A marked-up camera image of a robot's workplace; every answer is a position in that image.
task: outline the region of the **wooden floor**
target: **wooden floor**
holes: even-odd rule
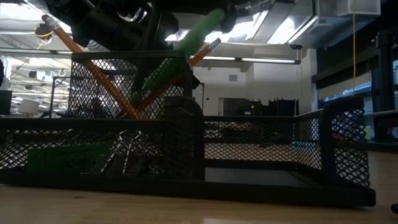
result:
[[[398,155],[369,153],[374,208],[337,209],[0,185],[0,223],[398,223]]]

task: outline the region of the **black metal mesh organizer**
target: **black metal mesh organizer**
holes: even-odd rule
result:
[[[310,205],[373,206],[363,100],[297,117],[0,119],[0,184]]]
[[[191,96],[197,81],[173,51],[73,54],[70,80],[69,117],[117,119],[160,119],[164,97]]]

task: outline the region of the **ceiling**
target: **ceiling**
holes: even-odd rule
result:
[[[42,4],[42,0],[25,0],[25,2],[28,4],[0,4],[0,48],[32,50],[40,47],[41,50],[69,51],[57,36],[53,36],[51,42],[41,44],[41,40],[35,36],[33,31],[42,23],[41,15],[47,9]],[[286,1],[276,0],[266,13],[264,21],[259,23],[258,31],[252,39],[223,42],[210,55],[219,57],[298,59],[297,51],[292,50],[286,43],[304,25],[308,24],[314,16],[318,16],[321,20],[311,24],[292,43],[303,45],[305,48],[327,47],[335,44],[352,34],[352,17],[338,17],[336,2],[337,0],[320,0],[320,10],[314,11],[313,0],[298,0],[295,4],[287,4]],[[189,29],[202,17],[181,13],[175,15],[179,20],[181,30]],[[357,28],[362,28],[374,18],[375,16],[360,17]],[[318,26],[319,22],[328,25],[324,29],[313,29]],[[70,28],[65,24],[62,24],[62,27],[67,32],[71,32]],[[83,50],[103,50],[103,48],[101,49],[98,46],[93,47],[94,45],[95,43],[92,43],[90,49]],[[52,81],[51,79],[38,80],[29,78],[29,72],[40,70],[47,75],[58,74],[61,70],[66,72],[66,75],[70,72],[71,61],[67,59],[68,57],[57,58],[56,55],[38,56],[30,53],[18,56],[1,52],[1,50],[0,54],[7,57],[12,64],[11,88],[16,93],[24,93],[23,95],[18,95],[18,97],[39,99],[44,106],[48,106],[47,102],[49,102]],[[250,65],[251,63],[248,62],[220,61],[202,61],[198,64],[200,67],[240,68],[242,72],[245,72]],[[68,96],[68,81],[64,82],[59,83],[55,90],[57,94],[55,101],[59,101],[55,106],[56,109],[67,106],[65,99]]]

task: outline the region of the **wooden surface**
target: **wooden surface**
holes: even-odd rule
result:
[[[398,155],[369,153],[374,208],[317,208],[0,185],[0,223],[398,223]]]

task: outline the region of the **green object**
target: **green object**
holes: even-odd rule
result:
[[[101,156],[109,158],[109,143],[33,149],[27,154],[27,170],[57,175],[88,173]]]
[[[205,43],[206,36],[220,25],[224,17],[225,13],[221,9],[211,11],[197,22],[182,40],[176,43],[174,50],[183,50],[189,56],[195,54]],[[186,61],[181,58],[165,59],[154,72],[145,78],[142,90],[132,94],[131,101],[136,102],[148,91],[164,87],[167,82],[179,75],[179,69],[182,68],[183,63]]]

